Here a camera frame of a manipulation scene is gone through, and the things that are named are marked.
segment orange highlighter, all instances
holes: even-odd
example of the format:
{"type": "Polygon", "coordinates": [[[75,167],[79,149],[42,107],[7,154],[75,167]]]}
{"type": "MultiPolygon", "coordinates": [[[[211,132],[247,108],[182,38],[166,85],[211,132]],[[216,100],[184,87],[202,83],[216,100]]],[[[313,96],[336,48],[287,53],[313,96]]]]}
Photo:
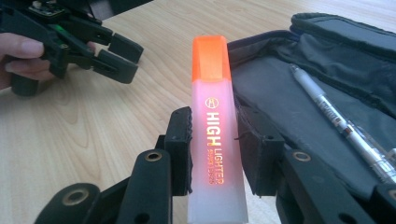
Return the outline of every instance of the orange highlighter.
{"type": "Polygon", "coordinates": [[[192,193],[189,223],[248,223],[226,39],[192,46],[192,193]]]}

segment black bag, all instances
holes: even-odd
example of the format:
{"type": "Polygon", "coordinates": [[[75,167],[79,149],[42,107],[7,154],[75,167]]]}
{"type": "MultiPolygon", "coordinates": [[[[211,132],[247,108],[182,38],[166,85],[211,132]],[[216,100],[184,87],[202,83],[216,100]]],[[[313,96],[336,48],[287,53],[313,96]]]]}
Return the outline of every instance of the black bag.
{"type": "Polygon", "coordinates": [[[390,150],[396,147],[396,34],[321,13],[291,21],[290,31],[229,44],[235,98],[269,117],[287,147],[314,153],[352,195],[368,201],[379,178],[293,78],[290,63],[390,150]]]}

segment human hand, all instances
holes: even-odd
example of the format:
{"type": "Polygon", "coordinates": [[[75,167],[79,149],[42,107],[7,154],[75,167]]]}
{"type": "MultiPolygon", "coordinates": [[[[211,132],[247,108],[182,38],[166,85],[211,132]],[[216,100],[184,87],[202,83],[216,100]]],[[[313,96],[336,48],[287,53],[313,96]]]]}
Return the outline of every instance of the human hand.
{"type": "Polygon", "coordinates": [[[9,87],[11,73],[34,80],[53,77],[50,62],[40,59],[42,43],[21,35],[0,34],[0,90],[9,87]]]}

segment wooden table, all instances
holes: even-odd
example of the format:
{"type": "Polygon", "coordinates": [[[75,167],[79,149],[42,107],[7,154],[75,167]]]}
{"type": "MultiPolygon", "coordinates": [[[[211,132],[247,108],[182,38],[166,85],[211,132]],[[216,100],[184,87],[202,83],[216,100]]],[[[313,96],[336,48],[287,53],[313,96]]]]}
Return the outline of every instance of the wooden table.
{"type": "MultiPolygon", "coordinates": [[[[134,81],[124,85],[70,66],[66,79],[22,99],[0,91],[0,223],[33,223],[60,189],[78,182],[107,189],[154,148],[170,114],[191,100],[191,42],[228,41],[289,29],[298,12],[325,12],[396,32],[390,0],[156,0],[104,26],[145,48],[134,81]]],[[[275,199],[252,196],[250,223],[278,223],[275,199]]],[[[186,223],[187,197],[174,199],[174,223],[186,223]]]]}

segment silver pen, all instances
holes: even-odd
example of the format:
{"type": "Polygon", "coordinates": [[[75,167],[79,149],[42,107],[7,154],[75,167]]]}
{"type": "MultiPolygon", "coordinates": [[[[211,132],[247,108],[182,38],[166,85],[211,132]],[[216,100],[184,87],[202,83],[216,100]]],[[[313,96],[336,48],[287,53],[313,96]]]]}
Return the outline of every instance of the silver pen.
{"type": "Polygon", "coordinates": [[[385,149],[368,135],[362,128],[356,127],[350,120],[344,118],[330,102],[323,89],[312,78],[295,64],[290,66],[291,72],[304,90],[317,104],[323,114],[332,122],[337,131],[361,154],[365,161],[384,183],[396,183],[396,170],[387,160],[385,149]]]}

